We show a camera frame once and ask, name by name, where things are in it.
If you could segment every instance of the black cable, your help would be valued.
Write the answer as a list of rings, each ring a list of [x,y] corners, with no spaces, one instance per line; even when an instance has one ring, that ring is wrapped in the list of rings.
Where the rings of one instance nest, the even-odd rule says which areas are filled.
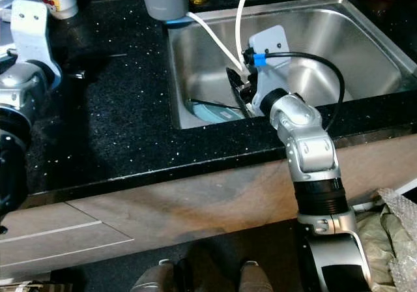
[[[328,130],[330,126],[334,123],[336,120],[336,117],[338,116],[338,113],[341,108],[341,104],[343,102],[343,98],[345,97],[345,80],[343,79],[343,75],[340,72],[339,68],[330,62],[328,59],[325,59],[324,57],[320,57],[318,55],[304,53],[304,52],[276,52],[276,53],[265,53],[265,58],[269,59],[271,57],[302,57],[305,59],[313,59],[314,61],[320,62],[324,65],[326,65],[328,68],[333,70],[334,74],[338,77],[339,80],[339,99],[338,103],[336,104],[332,118],[329,120],[325,130]]]

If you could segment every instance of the bubble wrap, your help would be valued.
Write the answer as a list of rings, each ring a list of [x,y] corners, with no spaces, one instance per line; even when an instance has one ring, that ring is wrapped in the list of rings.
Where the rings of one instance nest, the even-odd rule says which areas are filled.
[[[417,205],[391,189],[379,194],[391,212],[401,221],[386,220],[396,258],[390,262],[392,278],[399,292],[417,291]]]

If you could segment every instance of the speckled countertop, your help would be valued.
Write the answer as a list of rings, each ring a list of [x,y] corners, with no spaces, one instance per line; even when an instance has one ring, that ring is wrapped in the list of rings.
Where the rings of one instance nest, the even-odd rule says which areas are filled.
[[[417,61],[417,1],[350,1]],[[237,3],[210,0],[194,10]],[[96,78],[92,83],[65,80],[48,96],[27,153],[30,196],[23,207],[285,156],[263,118],[173,127],[166,36],[162,24],[147,15],[143,0],[86,0],[77,16],[51,21],[50,30],[62,59],[76,59]],[[409,91],[346,102],[330,135],[343,147],[415,133],[416,98],[417,91]],[[332,108],[319,110],[327,117]]]

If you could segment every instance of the sink basin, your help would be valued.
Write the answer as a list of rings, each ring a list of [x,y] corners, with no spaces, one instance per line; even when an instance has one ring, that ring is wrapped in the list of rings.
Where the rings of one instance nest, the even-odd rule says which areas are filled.
[[[235,15],[236,10],[199,13],[232,52]],[[417,65],[348,0],[246,7],[242,43],[247,44],[252,35],[275,25],[284,28],[290,51],[320,55],[341,70],[346,81],[344,101],[417,89]],[[234,65],[204,29],[186,22],[170,23],[166,28],[174,125],[183,129],[219,122],[211,118],[213,115],[225,116],[220,121],[243,118],[235,109],[238,104],[225,71]],[[332,104],[338,99],[336,76],[315,61],[292,58],[288,84],[291,92],[299,93],[312,106]]]

